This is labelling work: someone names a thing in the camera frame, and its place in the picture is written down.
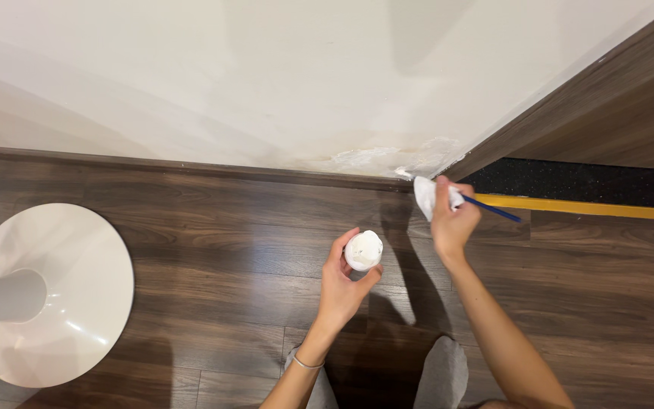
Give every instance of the leg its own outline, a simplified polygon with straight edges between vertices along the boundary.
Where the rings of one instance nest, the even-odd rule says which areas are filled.
[[[425,358],[413,409],[456,409],[467,385],[468,364],[463,348],[442,336]]]
[[[289,367],[297,350],[299,350],[299,347],[291,350],[284,363],[284,369]],[[327,372],[325,372],[324,367],[320,368],[320,373],[317,375],[315,387],[312,389],[312,395],[307,404],[307,409],[339,409],[337,407],[337,399],[334,397],[334,392],[332,391],[332,386],[329,384]]]

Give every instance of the baseboard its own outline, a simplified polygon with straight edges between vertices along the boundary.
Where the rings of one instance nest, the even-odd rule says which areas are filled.
[[[203,164],[160,159],[139,159],[125,156],[90,155],[39,151],[34,149],[0,148],[0,159],[27,162],[77,163],[86,166],[107,167],[146,172],[187,173],[189,175],[233,178],[248,181],[295,183],[300,185],[332,186],[348,189],[384,190],[412,193],[413,183],[398,178],[342,175],[339,173],[281,170],[264,167]]]

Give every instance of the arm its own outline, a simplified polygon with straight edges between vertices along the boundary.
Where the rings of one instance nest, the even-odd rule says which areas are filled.
[[[468,265],[464,246],[481,213],[470,203],[451,212],[449,184],[459,188],[462,194],[474,195],[471,186],[438,177],[431,222],[435,249],[459,292],[471,329],[496,382],[510,402],[529,409],[574,408],[550,367]]]
[[[359,232],[359,228],[353,228],[335,240],[322,267],[322,291],[317,318],[296,352],[296,358],[306,366],[314,367],[324,363],[337,334],[355,315],[363,298],[382,276],[382,265],[378,264],[359,281],[350,280],[352,268],[344,259],[342,249]],[[260,408],[306,407],[318,373],[319,369],[307,369],[292,362]]]

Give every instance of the blue paintbrush handle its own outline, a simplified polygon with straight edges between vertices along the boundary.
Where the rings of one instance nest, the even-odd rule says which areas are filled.
[[[514,216],[514,215],[511,214],[511,213],[504,212],[504,210],[496,209],[494,206],[489,206],[489,205],[486,204],[486,203],[481,203],[480,201],[478,201],[478,200],[476,200],[476,199],[472,199],[472,198],[466,196],[465,194],[462,194],[461,196],[463,196],[464,199],[465,199],[468,203],[473,203],[473,204],[475,204],[475,205],[477,205],[477,206],[479,206],[479,207],[481,207],[481,208],[484,208],[484,209],[486,209],[486,210],[489,210],[489,211],[491,211],[491,212],[494,212],[494,213],[497,214],[497,215],[502,215],[502,216],[504,216],[504,217],[507,218],[507,219],[513,220],[513,221],[515,221],[515,222],[517,222],[517,223],[521,223],[521,218],[520,218],[519,216]]]

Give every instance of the left hand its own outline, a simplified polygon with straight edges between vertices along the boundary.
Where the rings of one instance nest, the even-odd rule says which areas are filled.
[[[363,298],[382,277],[383,268],[378,264],[358,281],[350,280],[352,267],[347,264],[342,250],[359,232],[360,229],[355,227],[337,238],[322,266],[322,294],[315,322],[319,322],[335,335],[355,315]]]

